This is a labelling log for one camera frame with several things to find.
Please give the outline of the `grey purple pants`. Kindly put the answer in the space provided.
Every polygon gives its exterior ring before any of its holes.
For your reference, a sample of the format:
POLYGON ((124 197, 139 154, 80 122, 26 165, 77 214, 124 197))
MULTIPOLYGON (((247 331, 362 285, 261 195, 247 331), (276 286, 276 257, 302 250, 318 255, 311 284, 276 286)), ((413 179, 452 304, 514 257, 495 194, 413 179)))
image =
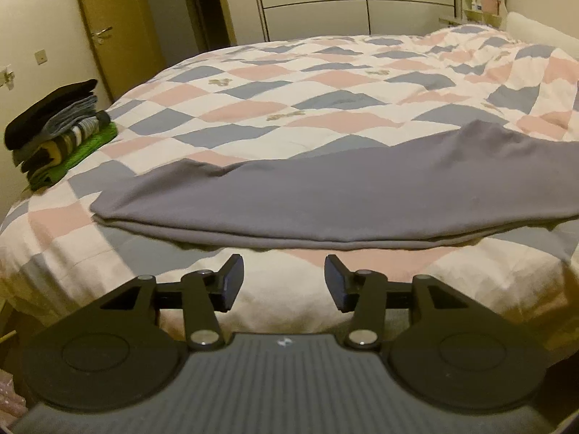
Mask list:
POLYGON ((253 249, 426 249, 578 215, 578 145, 476 120, 396 146, 217 167, 181 160, 101 192, 95 221, 253 249))

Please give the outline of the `pink patterned fabric pile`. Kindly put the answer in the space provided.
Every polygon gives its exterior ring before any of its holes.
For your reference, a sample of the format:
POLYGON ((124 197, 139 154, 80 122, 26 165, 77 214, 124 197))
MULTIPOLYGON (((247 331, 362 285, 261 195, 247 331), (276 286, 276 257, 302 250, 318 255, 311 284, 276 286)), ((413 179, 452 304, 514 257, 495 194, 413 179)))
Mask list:
POLYGON ((26 399, 16 393, 13 375, 5 370, 0 374, 0 412, 1 421, 7 424, 28 412, 26 399))

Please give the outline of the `green folded towel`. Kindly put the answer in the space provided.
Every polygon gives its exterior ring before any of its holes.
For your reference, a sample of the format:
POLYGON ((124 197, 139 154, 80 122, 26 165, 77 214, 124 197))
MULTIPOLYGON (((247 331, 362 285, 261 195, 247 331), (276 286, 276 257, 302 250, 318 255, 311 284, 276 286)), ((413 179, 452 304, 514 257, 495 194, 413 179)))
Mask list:
POLYGON ((77 166, 88 156, 96 152, 99 148, 112 141, 118 135, 116 123, 110 123, 101 132, 96 133, 85 140, 77 147, 69 157, 66 157, 59 165, 43 170, 41 173, 34 174, 29 180, 29 186, 32 191, 51 187, 58 183, 66 176, 68 171, 77 166))

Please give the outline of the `striped folded garment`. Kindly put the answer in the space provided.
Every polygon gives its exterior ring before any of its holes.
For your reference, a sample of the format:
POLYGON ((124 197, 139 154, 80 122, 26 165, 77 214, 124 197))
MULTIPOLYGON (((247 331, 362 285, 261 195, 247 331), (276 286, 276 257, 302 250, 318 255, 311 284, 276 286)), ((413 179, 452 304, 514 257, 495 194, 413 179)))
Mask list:
POLYGON ((80 144, 91 136, 101 133, 110 123, 111 118, 105 111, 98 111, 94 116, 81 116, 63 133, 15 151, 13 163, 28 177, 50 167, 59 166, 80 144))

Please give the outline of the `black folded garment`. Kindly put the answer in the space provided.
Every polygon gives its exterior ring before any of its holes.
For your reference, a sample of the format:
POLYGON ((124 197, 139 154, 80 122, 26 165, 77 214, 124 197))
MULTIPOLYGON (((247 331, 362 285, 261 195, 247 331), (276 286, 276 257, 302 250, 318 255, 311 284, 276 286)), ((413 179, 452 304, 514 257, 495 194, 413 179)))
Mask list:
POLYGON ((89 96, 97 83, 98 81, 92 78, 64 85, 34 103, 7 125, 4 134, 7 149, 14 151, 22 148, 40 133, 53 116, 89 96))

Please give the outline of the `blue grey folded garment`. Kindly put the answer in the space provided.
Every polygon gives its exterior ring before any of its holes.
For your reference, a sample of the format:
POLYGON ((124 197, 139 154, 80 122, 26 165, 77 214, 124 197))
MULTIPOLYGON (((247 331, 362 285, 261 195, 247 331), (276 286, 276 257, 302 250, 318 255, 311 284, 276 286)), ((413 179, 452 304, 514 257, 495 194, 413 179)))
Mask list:
POLYGON ((73 102, 72 105, 51 116, 32 139, 40 142, 50 140, 71 128, 75 122, 94 116, 97 100, 95 94, 90 94, 84 99, 73 102))

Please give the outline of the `checkered pink blue quilt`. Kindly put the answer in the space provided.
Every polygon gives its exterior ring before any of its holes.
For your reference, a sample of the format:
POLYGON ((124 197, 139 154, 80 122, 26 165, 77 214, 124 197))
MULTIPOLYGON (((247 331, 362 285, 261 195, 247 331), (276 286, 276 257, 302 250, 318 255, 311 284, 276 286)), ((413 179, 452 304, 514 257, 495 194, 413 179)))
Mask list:
MULTIPOLYGON (((96 224, 111 185, 190 158, 227 166, 393 146, 472 120, 578 141, 578 61, 485 26, 427 36, 312 37, 182 61, 108 110, 119 135, 55 186, 26 191, 1 226, 1 301, 48 326, 137 275, 179 281, 240 253, 244 286, 225 331, 339 327, 325 250, 184 248, 96 224)), ((578 220, 518 228, 478 243, 337 253, 391 280, 428 273, 526 323, 558 362, 578 351, 578 220)))

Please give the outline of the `wooden door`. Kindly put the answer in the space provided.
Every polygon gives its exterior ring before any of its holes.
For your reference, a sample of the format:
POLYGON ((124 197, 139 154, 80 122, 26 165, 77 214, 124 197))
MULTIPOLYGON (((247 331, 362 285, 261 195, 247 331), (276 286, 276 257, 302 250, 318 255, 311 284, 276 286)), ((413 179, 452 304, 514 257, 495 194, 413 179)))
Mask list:
POLYGON ((79 0, 87 35, 115 101, 165 68, 148 0, 79 0))

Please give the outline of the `wall socket with plug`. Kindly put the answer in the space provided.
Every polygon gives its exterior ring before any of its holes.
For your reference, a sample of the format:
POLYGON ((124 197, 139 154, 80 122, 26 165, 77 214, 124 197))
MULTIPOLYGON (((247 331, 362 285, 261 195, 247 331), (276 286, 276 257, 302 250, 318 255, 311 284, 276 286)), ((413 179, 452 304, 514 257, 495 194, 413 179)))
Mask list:
POLYGON ((7 87, 8 90, 14 88, 15 73, 10 66, 0 69, 0 87, 7 87))

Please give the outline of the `wall light switch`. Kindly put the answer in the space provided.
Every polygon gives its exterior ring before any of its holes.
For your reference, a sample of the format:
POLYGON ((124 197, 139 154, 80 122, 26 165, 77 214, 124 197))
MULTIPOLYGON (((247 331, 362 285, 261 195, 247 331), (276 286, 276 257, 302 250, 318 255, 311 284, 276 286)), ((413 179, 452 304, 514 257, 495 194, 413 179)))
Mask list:
POLYGON ((35 56, 37 65, 42 65, 42 64, 45 64, 47 62, 47 53, 44 49, 41 49, 41 50, 35 52, 34 56, 35 56))

